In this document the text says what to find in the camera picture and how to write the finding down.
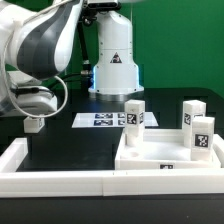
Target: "black table surface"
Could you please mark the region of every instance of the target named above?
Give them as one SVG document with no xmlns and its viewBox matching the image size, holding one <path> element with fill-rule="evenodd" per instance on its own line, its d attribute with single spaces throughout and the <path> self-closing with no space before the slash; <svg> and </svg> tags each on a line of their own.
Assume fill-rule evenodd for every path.
<svg viewBox="0 0 224 224">
<path fill-rule="evenodd" d="M 59 102 L 63 92 L 58 90 Z M 146 111 L 161 129 L 180 129 L 185 100 L 207 103 L 215 133 L 224 137 L 224 99 L 208 89 L 146 89 Z M 27 137 L 29 153 L 17 172 L 113 170 L 122 128 L 71 128 L 76 113 L 123 112 L 124 103 L 89 99 L 69 90 L 66 108 L 24 134 L 24 117 L 0 118 L 0 153 Z M 223 223 L 224 194 L 0 199 L 0 223 Z"/>
</svg>

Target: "green backdrop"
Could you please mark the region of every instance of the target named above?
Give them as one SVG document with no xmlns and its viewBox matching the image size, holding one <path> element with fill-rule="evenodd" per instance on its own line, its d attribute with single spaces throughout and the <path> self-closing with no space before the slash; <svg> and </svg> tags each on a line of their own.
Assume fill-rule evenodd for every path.
<svg viewBox="0 0 224 224">
<path fill-rule="evenodd" d="M 52 0 L 8 0 L 40 10 Z M 133 22 L 134 59 L 145 87 L 204 87 L 224 97 L 224 1 L 146 0 L 123 4 Z M 97 62 L 97 27 L 85 28 L 88 53 Z M 78 38 L 67 72 L 79 72 Z"/>
</svg>

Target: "white tray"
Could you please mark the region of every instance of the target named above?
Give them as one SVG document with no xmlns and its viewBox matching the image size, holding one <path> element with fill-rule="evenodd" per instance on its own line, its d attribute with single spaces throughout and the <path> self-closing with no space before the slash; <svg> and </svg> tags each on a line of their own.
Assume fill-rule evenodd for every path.
<svg viewBox="0 0 224 224">
<path fill-rule="evenodd" d="M 223 167 L 224 141 L 214 135 L 213 143 Z M 0 197 L 224 193 L 223 168 L 16 172 L 26 155 L 20 138 L 0 157 Z"/>
<path fill-rule="evenodd" d="M 139 147 L 125 144 L 125 133 L 115 158 L 116 170 L 221 168 L 212 148 L 210 161 L 191 161 L 191 150 L 184 147 L 182 130 L 146 129 Z"/>
</svg>

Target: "black cable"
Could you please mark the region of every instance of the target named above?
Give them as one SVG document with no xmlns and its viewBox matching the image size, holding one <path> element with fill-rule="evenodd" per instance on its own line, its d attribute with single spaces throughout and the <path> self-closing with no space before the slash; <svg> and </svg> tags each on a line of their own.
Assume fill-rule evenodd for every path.
<svg viewBox="0 0 224 224">
<path fill-rule="evenodd" d="M 78 29 L 78 34 L 79 34 L 79 41 L 80 41 L 80 45 L 81 45 L 83 61 L 88 61 L 89 57 L 88 57 L 88 53 L 87 53 L 87 48 L 86 48 L 86 42 L 85 42 L 82 23 L 78 23 L 77 29 Z"/>
<path fill-rule="evenodd" d="M 48 89 L 39 89 L 38 87 L 11 89 L 11 92 L 14 93 L 16 97 L 19 95 L 36 94 L 39 92 L 47 92 L 50 93 L 52 97 L 54 97 L 54 93 L 52 91 Z"/>
<path fill-rule="evenodd" d="M 69 74 L 69 75 L 65 75 L 65 76 L 62 76 L 60 77 L 63 81 L 65 81 L 66 79 L 68 78 L 71 78 L 71 77 L 76 77 L 76 76 L 81 76 L 80 73 L 73 73 L 73 74 Z M 49 86 L 47 86 L 47 88 L 49 89 L 52 89 L 55 85 L 57 85 L 59 82 L 58 81 L 55 81 L 53 83 L 51 83 Z"/>
<path fill-rule="evenodd" d="M 64 81 L 64 82 L 68 83 L 68 82 L 80 82 L 80 81 L 81 80 L 68 80 L 68 81 Z M 60 83 L 59 82 L 55 82 L 54 85 L 51 87 L 51 89 L 54 88 L 58 84 L 60 84 Z"/>
</svg>

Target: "printed marker sheet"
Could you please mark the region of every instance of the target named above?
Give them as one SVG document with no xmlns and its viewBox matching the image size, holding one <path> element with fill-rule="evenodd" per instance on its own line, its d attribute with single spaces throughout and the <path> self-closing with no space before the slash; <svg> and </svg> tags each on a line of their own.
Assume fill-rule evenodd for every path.
<svg viewBox="0 0 224 224">
<path fill-rule="evenodd" d="M 156 127 L 158 123 L 152 112 L 145 112 L 146 127 Z M 72 128 L 124 127 L 125 113 L 77 113 Z"/>
</svg>

